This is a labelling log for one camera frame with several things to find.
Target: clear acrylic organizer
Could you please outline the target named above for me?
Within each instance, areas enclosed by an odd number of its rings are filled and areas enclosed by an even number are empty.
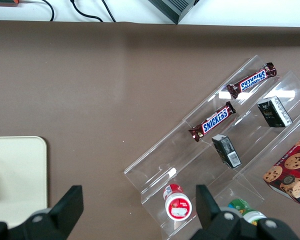
[[[239,94],[236,100],[231,100],[226,88],[227,84],[234,84],[255,73],[264,64],[258,56],[246,62],[124,171],[141,193],[142,205],[160,225],[162,239],[189,239],[201,227],[195,207],[197,184],[207,185],[220,206],[228,205],[234,198],[243,198],[254,208],[264,201],[267,191],[263,191],[263,174],[259,176],[264,168],[255,162],[271,152],[269,146],[274,148],[295,129],[299,129],[300,80],[288,72],[283,78],[272,77],[257,84]],[[260,99],[271,96],[279,97],[292,118],[293,123],[288,127],[270,128],[256,106]],[[196,142],[188,130],[230,100],[237,113]],[[231,169],[223,164],[212,145],[211,138],[217,134],[227,135],[231,139],[241,166]],[[172,183],[180,185],[192,202],[192,213],[185,221],[174,221],[166,213],[163,192],[164,187]]]
[[[300,118],[293,123],[292,129],[283,131],[266,146],[241,171],[247,181],[253,183],[253,188],[264,200],[273,192],[263,180],[263,175],[280,160],[282,156],[300,139]]]

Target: black device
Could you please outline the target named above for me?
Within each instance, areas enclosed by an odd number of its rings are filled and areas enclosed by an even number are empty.
[[[11,229],[0,222],[0,240],[66,240],[83,211],[82,186],[72,186],[48,213],[30,216]]]
[[[233,212],[221,211],[205,185],[196,186],[195,196],[202,229],[190,240],[300,240],[281,220],[263,218],[255,226]]]
[[[200,0],[149,0],[175,24],[195,6]]]

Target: candy bar wrapper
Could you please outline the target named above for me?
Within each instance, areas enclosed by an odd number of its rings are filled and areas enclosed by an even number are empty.
[[[228,101],[225,106],[219,108],[212,116],[207,118],[203,123],[191,128],[189,132],[192,134],[194,140],[199,140],[207,135],[207,133],[214,129],[217,125],[223,122],[225,119],[230,117],[231,114],[236,113],[236,110],[232,107]]]
[[[277,70],[275,66],[272,64],[272,62],[268,62],[253,75],[247,76],[245,79],[237,82],[236,84],[228,84],[226,87],[228,88],[231,96],[234,99],[237,99],[238,95],[244,92],[246,89],[251,88],[257,83],[276,75]]]

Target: brown table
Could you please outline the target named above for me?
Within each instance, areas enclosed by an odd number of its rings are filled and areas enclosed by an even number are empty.
[[[46,140],[49,205],[83,186],[69,239],[158,240],[124,169],[256,54],[300,78],[300,28],[0,21],[0,136]],[[300,236],[300,205],[259,210]]]

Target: cookie box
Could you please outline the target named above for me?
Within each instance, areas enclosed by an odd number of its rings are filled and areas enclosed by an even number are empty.
[[[274,191],[300,204],[300,140],[264,175]]]

